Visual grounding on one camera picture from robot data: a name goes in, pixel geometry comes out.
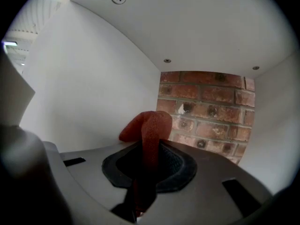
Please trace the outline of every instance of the fluorescent light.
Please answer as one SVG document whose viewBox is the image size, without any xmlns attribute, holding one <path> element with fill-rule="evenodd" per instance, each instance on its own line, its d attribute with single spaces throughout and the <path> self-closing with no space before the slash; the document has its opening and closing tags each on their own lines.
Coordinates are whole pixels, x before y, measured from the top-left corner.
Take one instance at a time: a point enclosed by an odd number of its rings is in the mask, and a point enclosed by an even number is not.
<svg viewBox="0 0 300 225">
<path fill-rule="evenodd" d="M 17 46 L 16 42 L 3 42 L 5 46 Z"/>
</svg>

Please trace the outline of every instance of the dark opening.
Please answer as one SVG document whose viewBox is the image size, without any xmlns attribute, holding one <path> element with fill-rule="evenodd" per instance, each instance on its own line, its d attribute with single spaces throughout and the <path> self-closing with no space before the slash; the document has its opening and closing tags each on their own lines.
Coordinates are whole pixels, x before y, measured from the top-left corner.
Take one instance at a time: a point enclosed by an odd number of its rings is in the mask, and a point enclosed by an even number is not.
<svg viewBox="0 0 300 225">
<path fill-rule="evenodd" d="M 78 157 L 78 158 L 66 160 L 66 161 L 64 161 L 64 164 L 66 165 L 66 167 L 69 167 L 69 166 L 79 164 L 79 163 L 83 163 L 83 162 L 85 162 L 85 159 L 82 158 L 82 157 Z"/>
<path fill-rule="evenodd" d="M 222 184 L 244 218 L 260 208 L 260 203 L 236 179 L 224 181 Z"/>
<path fill-rule="evenodd" d="M 137 146 L 116 162 L 117 168 L 132 180 L 141 174 L 142 146 Z M 176 174 L 183 165 L 183 160 L 164 146 L 158 150 L 158 178 L 163 181 Z"/>
</svg>

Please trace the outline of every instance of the white wall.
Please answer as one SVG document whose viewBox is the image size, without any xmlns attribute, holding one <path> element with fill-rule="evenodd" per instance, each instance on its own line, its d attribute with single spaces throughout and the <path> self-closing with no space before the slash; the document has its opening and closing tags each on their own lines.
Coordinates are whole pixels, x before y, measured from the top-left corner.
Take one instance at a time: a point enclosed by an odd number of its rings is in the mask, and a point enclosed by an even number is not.
<svg viewBox="0 0 300 225">
<path fill-rule="evenodd" d="M 107 146 L 155 110 L 160 71 L 98 15 L 68 2 L 30 49 L 23 76 L 36 94 L 20 126 L 60 152 Z"/>
<path fill-rule="evenodd" d="M 240 166 L 271 192 L 288 186 L 300 162 L 300 53 L 255 79 L 255 121 Z"/>
<path fill-rule="evenodd" d="M 124 33 L 161 72 L 255 78 L 298 46 L 273 0 L 126 0 L 121 6 L 111 0 L 72 1 Z"/>
</svg>

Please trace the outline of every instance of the white ceiling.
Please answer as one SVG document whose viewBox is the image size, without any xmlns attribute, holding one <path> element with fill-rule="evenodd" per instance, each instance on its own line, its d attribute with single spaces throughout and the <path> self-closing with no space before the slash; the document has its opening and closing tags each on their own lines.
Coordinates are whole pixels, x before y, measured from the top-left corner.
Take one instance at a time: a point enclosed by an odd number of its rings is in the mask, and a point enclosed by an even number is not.
<svg viewBox="0 0 300 225">
<path fill-rule="evenodd" d="M 7 55 L 19 73 L 26 64 L 31 44 L 46 22 L 67 0 L 28 0 L 11 23 L 4 41 L 14 41 L 17 46 L 7 46 Z"/>
<path fill-rule="evenodd" d="M 256 77 L 297 43 L 271 0 L 72 0 L 134 42 L 161 71 Z M 254 71 L 253 66 L 260 66 Z"/>
</svg>

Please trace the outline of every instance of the black rubber seal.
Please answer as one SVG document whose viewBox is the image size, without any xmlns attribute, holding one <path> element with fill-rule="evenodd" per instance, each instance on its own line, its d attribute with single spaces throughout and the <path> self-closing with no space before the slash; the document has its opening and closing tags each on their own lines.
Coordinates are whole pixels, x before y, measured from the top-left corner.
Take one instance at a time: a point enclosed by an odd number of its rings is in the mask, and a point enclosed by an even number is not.
<svg viewBox="0 0 300 225">
<path fill-rule="evenodd" d="M 195 176 L 197 163 L 188 154 L 164 143 L 159 144 L 157 193 L 183 189 Z M 108 156 L 102 163 L 103 174 L 118 188 L 130 188 L 141 173 L 142 142 Z"/>
</svg>

